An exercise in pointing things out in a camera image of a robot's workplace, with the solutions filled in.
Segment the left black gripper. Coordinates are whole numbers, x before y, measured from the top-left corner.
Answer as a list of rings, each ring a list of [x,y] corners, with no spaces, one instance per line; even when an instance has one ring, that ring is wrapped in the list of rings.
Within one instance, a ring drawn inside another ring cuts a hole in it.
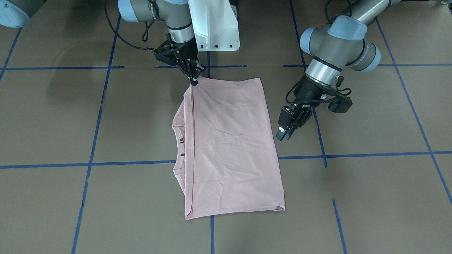
[[[315,82],[303,75],[297,82],[297,87],[294,90],[295,102],[297,105],[283,106],[278,119],[280,126],[276,133],[278,140],[289,140],[293,132],[298,128],[301,120],[308,120],[313,114],[313,108],[320,106],[320,102],[312,102],[308,104],[302,103],[308,100],[322,100],[321,96],[324,94],[323,89],[318,87]]]

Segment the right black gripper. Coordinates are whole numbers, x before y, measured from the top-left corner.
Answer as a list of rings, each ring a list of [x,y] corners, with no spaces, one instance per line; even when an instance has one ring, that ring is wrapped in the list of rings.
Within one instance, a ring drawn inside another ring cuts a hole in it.
[[[187,42],[173,42],[176,47],[177,66],[183,73],[188,73],[192,86],[198,84],[198,77],[206,67],[199,62],[196,38],[192,37]]]

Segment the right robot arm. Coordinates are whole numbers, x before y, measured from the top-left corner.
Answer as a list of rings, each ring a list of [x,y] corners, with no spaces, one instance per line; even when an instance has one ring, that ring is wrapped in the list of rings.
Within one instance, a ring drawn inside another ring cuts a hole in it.
[[[187,0],[119,0],[118,10],[128,22],[147,23],[145,32],[157,22],[164,22],[168,33],[158,48],[133,48],[154,53],[156,60],[178,67],[190,80],[198,84],[198,77],[205,70],[199,62],[198,47]]]

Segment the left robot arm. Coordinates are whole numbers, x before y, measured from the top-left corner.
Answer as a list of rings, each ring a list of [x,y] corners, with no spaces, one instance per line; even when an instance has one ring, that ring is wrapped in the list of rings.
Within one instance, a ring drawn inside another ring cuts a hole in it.
[[[378,14],[397,0],[357,0],[343,12],[328,19],[321,28],[306,29],[299,40],[300,49],[312,56],[310,64],[289,91],[278,119],[278,140],[289,139],[313,115],[314,108],[327,103],[329,111],[344,114],[352,106],[349,88],[340,89],[348,67],[354,71],[372,71],[381,60],[378,47],[366,39],[368,26]]]

